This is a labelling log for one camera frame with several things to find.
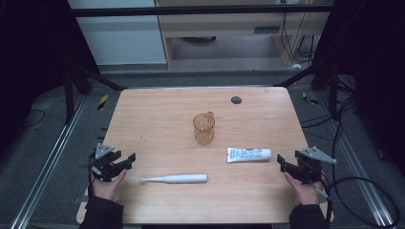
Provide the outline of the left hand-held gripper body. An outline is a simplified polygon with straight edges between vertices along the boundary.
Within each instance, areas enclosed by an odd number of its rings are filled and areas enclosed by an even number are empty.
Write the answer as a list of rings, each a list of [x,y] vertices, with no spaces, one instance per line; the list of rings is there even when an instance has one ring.
[[[119,174],[116,172],[116,161],[110,160],[110,153],[114,152],[113,146],[98,143],[89,155],[89,169],[95,177],[104,181],[111,181]]]

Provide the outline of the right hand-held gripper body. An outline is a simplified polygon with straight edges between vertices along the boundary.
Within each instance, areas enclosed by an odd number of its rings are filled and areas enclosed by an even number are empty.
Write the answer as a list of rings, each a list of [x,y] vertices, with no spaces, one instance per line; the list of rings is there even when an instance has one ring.
[[[336,164],[337,160],[328,156],[317,147],[300,149],[295,151],[297,159],[297,179],[304,184],[321,180],[322,163]]]

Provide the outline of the white toothpaste tube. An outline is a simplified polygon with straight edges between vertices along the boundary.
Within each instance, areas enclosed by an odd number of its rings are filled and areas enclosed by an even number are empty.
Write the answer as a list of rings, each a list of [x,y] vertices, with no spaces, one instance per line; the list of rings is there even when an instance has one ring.
[[[228,163],[270,160],[271,156],[270,149],[259,148],[228,148],[226,152]]]

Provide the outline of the white electric toothbrush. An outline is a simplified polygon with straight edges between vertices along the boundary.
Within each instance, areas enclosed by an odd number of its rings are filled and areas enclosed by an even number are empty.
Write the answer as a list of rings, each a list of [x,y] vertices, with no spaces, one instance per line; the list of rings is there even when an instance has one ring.
[[[140,179],[140,182],[180,183],[180,184],[205,183],[207,182],[207,174],[178,174],[163,177],[142,177]]]

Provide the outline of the amber glass cup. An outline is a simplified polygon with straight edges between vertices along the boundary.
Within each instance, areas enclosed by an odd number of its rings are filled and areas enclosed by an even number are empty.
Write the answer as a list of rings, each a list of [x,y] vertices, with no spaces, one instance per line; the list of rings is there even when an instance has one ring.
[[[193,119],[194,136],[202,145],[208,145],[214,138],[215,118],[212,112],[198,114]]]

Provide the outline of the person's left hand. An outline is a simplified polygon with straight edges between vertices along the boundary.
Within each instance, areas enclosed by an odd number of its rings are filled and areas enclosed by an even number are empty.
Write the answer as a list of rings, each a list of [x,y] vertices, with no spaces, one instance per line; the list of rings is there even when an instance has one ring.
[[[103,181],[95,176],[91,177],[92,195],[98,198],[114,200],[120,183],[124,180],[127,170],[124,169],[111,181]]]

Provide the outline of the person's right hand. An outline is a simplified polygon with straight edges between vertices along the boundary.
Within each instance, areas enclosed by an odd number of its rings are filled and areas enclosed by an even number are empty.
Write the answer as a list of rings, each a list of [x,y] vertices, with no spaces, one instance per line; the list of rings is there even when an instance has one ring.
[[[321,202],[321,195],[317,189],[323,190],[323,185],[320,181],[302,184],[300,181],[294,179],[289,173],[284,172],[287,182],[292,186],[295,196],[299,204],[302,205],[319,205]]]

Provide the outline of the yellow black tape piece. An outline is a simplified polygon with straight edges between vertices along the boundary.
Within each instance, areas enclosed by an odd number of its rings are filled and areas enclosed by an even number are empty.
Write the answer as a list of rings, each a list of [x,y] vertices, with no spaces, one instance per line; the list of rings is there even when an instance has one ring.
[[[106,104],[106,101],[108,100],[108,97],[109,97],[108,94],[104,94],[104,95],[100,98],[100,101],[99,101],[99,103],[98,103],[98,105],[97,105],[97,108],[96,108],[98,111],[103,110],[103,108],[104,108],[104,106],[105,106],[105,104]]]
[[[316,99],[310,99],[306,92],[302,92],[302,97],[305,101],[307,101],[311,105],[318,105],[318,101]]]

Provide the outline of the black metal stand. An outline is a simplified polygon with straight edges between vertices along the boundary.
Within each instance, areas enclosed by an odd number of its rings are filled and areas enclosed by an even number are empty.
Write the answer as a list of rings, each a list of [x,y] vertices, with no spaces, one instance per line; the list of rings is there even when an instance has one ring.
[[[314,75],[310,86],[315,90],[319,91],[325,87],[326,84],[329,84],[329,112],[332,115],[333,119],[337,119],[337,81],[338,81],[338,71],[337,66],[333,62],[326,63],[313,63],[310,67],[302,70],[293,77],[275,84],[275,87],[287,88],[293,83],[301,80],[302,78],[308,75]]]
[[[71,65],[70,67],[67,67],[63,73],[66,104],[66,124],[70,123],[73,120],[75,114],[73,87],[76,87],[80,94],[89,94],[92,91],[92,87],[87,81],[88,77],[114,91],[125,90],[125,87],[119,86],[118,84],[103,77],[100,73],[92,72],[91,70],[83,66]]]

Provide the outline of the white cabinet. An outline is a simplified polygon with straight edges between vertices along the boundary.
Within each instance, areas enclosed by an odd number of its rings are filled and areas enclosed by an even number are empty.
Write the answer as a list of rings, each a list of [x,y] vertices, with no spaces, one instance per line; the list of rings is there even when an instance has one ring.
[[[154,0],[68,0],[73,10],[148,8]],[[98,66],[165,64],[158,17],[77,17]]]

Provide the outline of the wooden background desk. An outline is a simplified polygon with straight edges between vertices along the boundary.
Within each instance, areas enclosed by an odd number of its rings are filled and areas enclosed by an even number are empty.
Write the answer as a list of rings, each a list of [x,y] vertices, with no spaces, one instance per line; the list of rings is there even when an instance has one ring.
[[[235,5],[316,5],[333,0],[154,0],[158,7],[235,6]],[[171,58],[170,44],[180,37],[265,35],[272,38],[284,65],[296,61],[294,56],[301,39],[320,35],[329,18],[326,12],[279,12],[161,15],[162,37],[166,57]]]

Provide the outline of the aluminium floor rail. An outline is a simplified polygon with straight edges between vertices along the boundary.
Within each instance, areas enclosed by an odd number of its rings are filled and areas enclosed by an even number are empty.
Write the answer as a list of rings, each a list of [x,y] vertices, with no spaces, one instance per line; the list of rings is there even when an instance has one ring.
[[[13,219],[10,229],[26,229],[33,212],[39,200],[42,198],[44,191],[49,183],[49,180],[53,174],[53,171],[65,150],[65,147],[71,138],[71,135],[75,129],[76,123],[79,120],[84,106],[88,100],[88,95],[80,95],[74,106],[74,114],[72,119],[63,126],[61,133],[59,134],[44,166],[42,167],[33,187],[31,188],[24,204],[18,211],[17,215]]]
[[[336,146],[340,147],[341,155],[345,157],[346,164],[350,167],[352,176],[342,177],[335,179],[335,167],[332,167],[332,179],[330,187],[334,190],[336,194],[337,201],[355,218],[362,221],[364,224],[370,227],[375,227],[378,229],[396,229],[397,221],[400,217],[400,211],[396,208],[395,202],[392,201],[392,205],[396,210],[396,219],[393,219],[390,215],[382,197],[379,192],[384,193],[384,190],[375,182],[370,180],[368,174],[366,173],[363,166],[360,164],[357,156],[352,149],[346,135],[343,132],[341,125],[341,111],[345,110],[346,105],[351,105],[351,102],[343,102],[341,106],[337,109],[338,117],[333,119],[329,112],[329,102],[327,97],[322,93],[316,93],[320,106],[324,109],[325,113],[330,117],[329,123],[332,129],[335,131],[334,139],[332,141],[332,156],[335,156]],[[368,221],[367,219],[361,218],[356,214],[341,197],[338,185],[344,183],[345,181],[355,181],[359,190],[362,193],[363,198],[369,206],[369,209],[373,215],[373,221]]]

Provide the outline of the black horizontal frame bar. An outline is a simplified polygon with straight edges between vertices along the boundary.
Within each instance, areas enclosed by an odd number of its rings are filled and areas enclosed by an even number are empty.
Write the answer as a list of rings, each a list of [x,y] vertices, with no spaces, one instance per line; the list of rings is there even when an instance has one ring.
[[[235,6],[185,6],[120,9],[78,9],[70,10],[75,17],[99,16],[149,16],[149,15],[192,15],[192,14],[234,14],[234,13],[279,13],[279,12],[325,12],[334,4],[316,5],[235,5]]]

